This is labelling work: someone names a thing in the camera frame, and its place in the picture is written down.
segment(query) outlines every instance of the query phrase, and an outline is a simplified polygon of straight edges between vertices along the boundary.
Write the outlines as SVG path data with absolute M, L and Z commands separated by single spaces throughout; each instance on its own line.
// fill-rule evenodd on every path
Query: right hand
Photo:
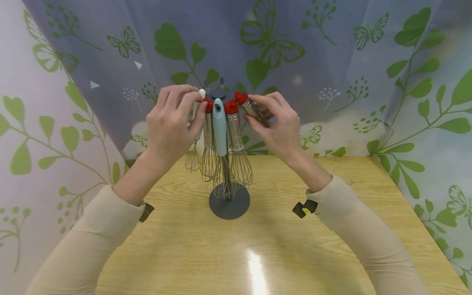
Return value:
M 249 95 L 249 98 L 259 106 L 266 106 L 277 120 L 274 125 L 266 128 L 253 117 L 245 116 L 249 126 L 259 134 L 270 150 L 285 163 L 303 154 L 299 137 L 300 118 L 285 98 L 279 92 L 264 96 Z

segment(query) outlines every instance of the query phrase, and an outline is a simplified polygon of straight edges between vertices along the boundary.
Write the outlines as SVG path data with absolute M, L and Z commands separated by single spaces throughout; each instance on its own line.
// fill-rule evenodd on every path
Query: finger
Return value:
M 154 106 L 155 109 L 161 110 L 166 105 L 167 98 L 170 93 L 171 86 L 162 87 L 159 91 L 159 99 L 157 100 L 156 105 Z
M 193 91 L 184 94 L 184 97 L 182 98 L 182 101 L 180 102 L 177 112 L 184 117 L 187 117 L 190 114 L 190 111 L 192 111 L 194 107 L 195 102 L 201 102 L 202 101 L 202 96 L 198 91 Z
M 248 116 L 248 115 L 244 115 L 244 118 L 246 119 L 247 123 L 249 124 L 249 126 L 257 133 L 259 134 L 261 137 L 263 134 L 265 134 L 265 131 L 266 131 L 266 127 L 264 127 L 258 120 L 256 120 L 255 118 L 251 117 L 251 116 Z
M 265 105 L 276 117 L 284 111 L 282 106 L 271 96 L 251 94 L 249 98 L 259 105 Z
M 267 96 L 270 96 L 273 99 L 275 99 L 284 109 L 287 109 L 287 108 L 291 109 L 291 106 L 288 104 L 285 98 L 280 94 L 280 92 L 276 91 L 273 93 L 269 93 L 267 94 Z
M 195 140 L 202 132 L 203 122 L 205 120 L 205 109 L 207 104 L 208 102 L 204 101 L 198 106 L 197 112 L 195 114 L 195 119 L 193 119 L 190 125 L 188 126 L 188 132 L 190 133 L 192 140 Z
M 261 114 L 266 118 L 267 120 L 270 120 L 274 117 L 274 114 L 272 114 L 268 108 L 263 108 L 261 110 Z
M 176 110 L 182 100 L 182 97 L 189 92 L 197 92 L 198 88 L 191 86 L 191 85 L 173 85 L 171 86 L 172 89 L 170 90 L 169 97 L 166 101 L 166 108 L 170 108 L 172 110 Z

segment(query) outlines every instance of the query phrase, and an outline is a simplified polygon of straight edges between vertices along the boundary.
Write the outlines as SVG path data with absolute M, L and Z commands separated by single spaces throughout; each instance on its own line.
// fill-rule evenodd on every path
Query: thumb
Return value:
M 192 120 L 188 127 L 190 137 L 194 141 L 197 140 L 197 138 L 200 137 L 200 134 L 202 133 L 203 122 L 205 120 L 205 109 L 207 104 L 208 103 L 204 101 L 198 106 L 197 111 L 195 113 L 195 118 Z
M 251 128 L 262 137 L 262 134 L 265 132 L 266 127 L 264 127 L 261 123 L 259 123 L 258 120 L 251 116 L 244 115 L 244 118 L 246 119 L 249 126 L 251 126 Z

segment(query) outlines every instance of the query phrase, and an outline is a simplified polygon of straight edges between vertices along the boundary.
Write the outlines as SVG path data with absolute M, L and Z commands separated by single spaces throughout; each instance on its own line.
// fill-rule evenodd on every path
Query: beige sleeve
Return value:
M 315 214 L 354 252 L 378 295 L 429 294 L 394 232 L 341 178 L 322 191 L 306 192 L 318 203 Z
M 93 295 L 103 266 L 131 234 L 144 203 L 128 204 L 103 187 L 41 266 L 26 295 Z

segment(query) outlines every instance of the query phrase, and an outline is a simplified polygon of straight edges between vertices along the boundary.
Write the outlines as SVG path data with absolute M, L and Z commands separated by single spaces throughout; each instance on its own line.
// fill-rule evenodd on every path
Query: hand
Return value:
M 249 95 L 249 98 L 259 106 L 266 106 L 277 120 L 274 125 L 266 128 L 256 119 L 245 116 L 249 126 L 259 134 L 270 150 L 285 163 L 303 154 L 299 139 L 300 118 L 285 98 L 278 92 L 265 96 Z
M 161 88 L 156 106 L 146 116 L 146 162 L 166 173 L 189 150 L 201 132 L 207 103 L 200 104 L 195 119 L 187 126 L 195 102 L 202 101 L 198 88 L 173 85 Z

